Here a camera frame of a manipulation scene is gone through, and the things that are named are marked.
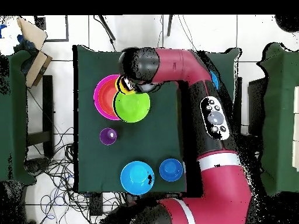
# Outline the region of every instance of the cardboard box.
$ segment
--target cardboard box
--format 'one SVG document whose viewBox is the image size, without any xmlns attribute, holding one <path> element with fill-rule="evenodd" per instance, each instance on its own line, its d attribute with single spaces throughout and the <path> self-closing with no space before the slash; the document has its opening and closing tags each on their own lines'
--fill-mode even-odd
<svg viewBox="0 0 299 224">
<path fill-rule="evenodd" d="M 26 75 L 26 86 L 31 88 L 32 85 L 37 86 L 39 84 L 40 79 L 43 77 L 44 72 L 52 60 L 49 55 L 40 51 L 47 38 L 47 33 L 21 17 L 19 17 L 17 21 L 24 39 L 31 41 L 35 45 L 35 48 L 39 50 L 36 59 Z"/>
</svg>

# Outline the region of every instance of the green tabletop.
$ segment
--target green tabletop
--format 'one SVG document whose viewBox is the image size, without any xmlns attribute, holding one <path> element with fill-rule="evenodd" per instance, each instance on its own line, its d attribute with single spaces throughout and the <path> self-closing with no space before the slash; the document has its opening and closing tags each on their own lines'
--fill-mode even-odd
<svg viewBox="0 0 299 224">
<path fill-rule="evenodd" d="M 159 166 L 167 158 L 182 162 L 176 105 L 177 86 L 164 84 L 150 93 L 148 115 L 137 123 L 126 123 L 104 118 L 95 108 L 93 92 L 104 77 L 118 74 L 120 52 L 93 52 L 78 49 L 78 169 L 80 192 L 125 192 L 120 183 L 124 166 L 139 160 L 149 164 L 155 174 L 150 192 L 185 191 L 185 178 L 176 182 L 164 181 Z M 106 146 L 99 140 L 104 128 L 117 132 L 114 144 Z"/>
</svg>

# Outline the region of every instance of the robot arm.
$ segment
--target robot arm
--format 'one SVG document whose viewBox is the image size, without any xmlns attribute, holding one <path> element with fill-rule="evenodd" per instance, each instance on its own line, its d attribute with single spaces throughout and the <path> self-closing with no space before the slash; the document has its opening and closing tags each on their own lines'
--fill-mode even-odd
<svg viewBox="0 0 299 224">
<path fill-rule="evenodd" d="M 204 195 L 184 201 L 192 212 L 195 211 L 196 224 L 245 222 L 251 192 L 240 165 L 228 118 L 203 60 L 188 50 L 129 48 L 120 56 L 119 68 L 121 74 L 135 85 L 170 81 L 185 85 L 185 89 L 180 87 L 181 99 L 184 99 L 182 116 L 189 118 L 193 132 L 184 128 L 188 134 L 184 135 L 183 141 L 185 146 L 189 139 L 193 140 L 194 146 L 188 146 L 188 149 L 194 149 L 194 153 L 189 152 L 190 156 L 185 157 L 187 195 L 198 191 L 196 187 L 200 177 Z M 192 160 L 197 161 L 199 166 L 195 166 Z M 165 207 L 171 212 L 172 206 L 166 204 L 165 201 Z M 225 208 L 220 218 L 217 213 L 219 205 Z"/>
</svg>

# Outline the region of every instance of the light blue bowl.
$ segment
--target light blue bowl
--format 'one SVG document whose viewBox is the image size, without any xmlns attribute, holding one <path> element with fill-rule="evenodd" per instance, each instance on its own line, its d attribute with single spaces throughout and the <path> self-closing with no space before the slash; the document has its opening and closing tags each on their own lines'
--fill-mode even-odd
<svg viewBox="0 0 299 224">
<path fill-rule="evenodd" d="M 176 159 L 167 159 L 161 163 L 159 172 L 164 180 L 173 182 L 182 176 L 183 166 L 181 162 Z"/>
<path fill-rule="evenodd" d="M 154 185 L 154 172 L 144 162 L 131 162 L 126 165 L 120 174 L 123 188 L 132 195 L 143 195 Z"/>
</svg>

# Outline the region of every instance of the white stripe on robot arm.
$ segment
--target white stripe on robot arm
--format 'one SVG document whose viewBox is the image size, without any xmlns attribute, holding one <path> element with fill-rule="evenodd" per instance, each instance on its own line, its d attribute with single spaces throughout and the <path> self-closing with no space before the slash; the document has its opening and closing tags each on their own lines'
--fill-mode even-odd
<svg viewBox="0 0 299 224">
<path fill-rule="evenodd" d="M 199 160 L 200 170 L 205 171 L 213 167 L 236 165 L 240 166 L 239 156 L 235 153 L 218 153 L 206 156 Z"/>
</svg>

